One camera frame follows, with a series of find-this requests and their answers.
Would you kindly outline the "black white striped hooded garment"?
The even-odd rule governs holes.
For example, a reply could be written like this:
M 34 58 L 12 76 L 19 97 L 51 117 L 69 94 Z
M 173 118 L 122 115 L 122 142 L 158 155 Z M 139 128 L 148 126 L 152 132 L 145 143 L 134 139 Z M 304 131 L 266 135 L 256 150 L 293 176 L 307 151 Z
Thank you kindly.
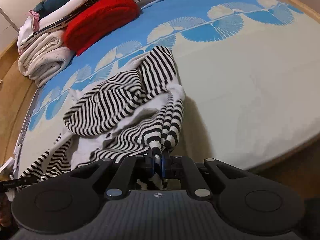
M 171 50 L 155 46 L 124 71 L 73 93 L 64 130 L 22 173 L 42 182 L 101 159 L 159 158 L 178 144 L 185 92 Z

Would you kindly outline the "white folded clothes stack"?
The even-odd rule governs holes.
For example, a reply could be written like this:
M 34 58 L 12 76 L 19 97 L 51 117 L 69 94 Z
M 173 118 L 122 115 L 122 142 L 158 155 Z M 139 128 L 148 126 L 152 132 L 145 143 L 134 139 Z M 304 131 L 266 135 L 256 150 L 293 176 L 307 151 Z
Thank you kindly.
M 18 53 L 21 55 L 35 39 L 53 29 L 60 29 L 68 24 L 77 14 L 81 13 L 99 0 L 70 0 L 49 15 L 40 18 L 39 13 L 31 10 L 20 27 L 17 40 Z

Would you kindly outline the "wooden bed headboard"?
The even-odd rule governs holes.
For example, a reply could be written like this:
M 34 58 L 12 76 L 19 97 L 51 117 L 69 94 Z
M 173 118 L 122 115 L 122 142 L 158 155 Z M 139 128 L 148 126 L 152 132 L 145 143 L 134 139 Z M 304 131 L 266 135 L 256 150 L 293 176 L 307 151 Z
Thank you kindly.
M 37 89 L 33 81 L 19 72 L 18 58 L 16 41 L 1 53 L 1 164 L 14 155 L 25 115 Z

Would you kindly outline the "cream folded quilt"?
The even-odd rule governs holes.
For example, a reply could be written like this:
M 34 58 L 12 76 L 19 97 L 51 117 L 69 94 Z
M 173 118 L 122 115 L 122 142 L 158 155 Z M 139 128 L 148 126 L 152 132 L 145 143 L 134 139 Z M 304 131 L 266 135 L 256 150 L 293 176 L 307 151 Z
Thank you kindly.
M 19 57 L 18 69 L 22 75 L 42 87 L 70 63 L 75 52 L 63 41 L 64 30 L 45 33 L 36 39 Z

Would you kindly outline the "blue white patterned bedsheet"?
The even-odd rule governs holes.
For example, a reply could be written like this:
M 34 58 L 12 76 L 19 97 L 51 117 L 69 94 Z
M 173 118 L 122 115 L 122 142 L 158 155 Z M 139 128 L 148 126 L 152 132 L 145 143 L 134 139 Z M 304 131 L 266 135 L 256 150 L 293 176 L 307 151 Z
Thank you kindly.
M 62 131 L 70 89 L 171 49 L 187 101 L 183 136 L 195 161 L 247 169 L 319 135 L 319 23 L 281 0 L 140 0 L 136 20 L 101 38 L 33 98 L 21 136 L 23 172 Z

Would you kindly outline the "red folded blanket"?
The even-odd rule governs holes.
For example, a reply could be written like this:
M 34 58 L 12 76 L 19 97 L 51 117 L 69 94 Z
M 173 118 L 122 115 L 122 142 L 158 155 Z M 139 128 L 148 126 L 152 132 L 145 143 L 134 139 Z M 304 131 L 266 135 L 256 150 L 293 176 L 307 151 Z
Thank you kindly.
M 64 44 L 79 56 L 105 35 L 135 20 L 139 12 L 134 0 L 100 0 L 69 22 Z

